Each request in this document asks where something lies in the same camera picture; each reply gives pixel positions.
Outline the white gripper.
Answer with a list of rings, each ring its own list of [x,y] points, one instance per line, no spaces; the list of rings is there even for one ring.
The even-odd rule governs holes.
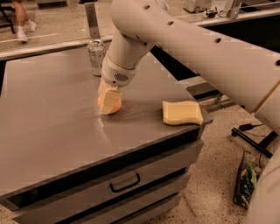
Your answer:
[[[111,61],[108,54],[105,55],[101,68],[103,79],[100,79],[98,87],[99,108],[103,114],[114,114],[122,106],[122,92],[110,86],[118,86],[119,88],[128,86],[136,73],[136,69],[128,70],[117,66]]]

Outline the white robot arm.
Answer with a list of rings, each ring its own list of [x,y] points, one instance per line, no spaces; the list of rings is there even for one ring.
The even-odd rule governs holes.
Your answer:
[[[141,58],[158,46],[280,134],[280,54],[189,24],[163,9],[162,0],[113,0],[115,35],[102,62],[99,107],[121,107]]]

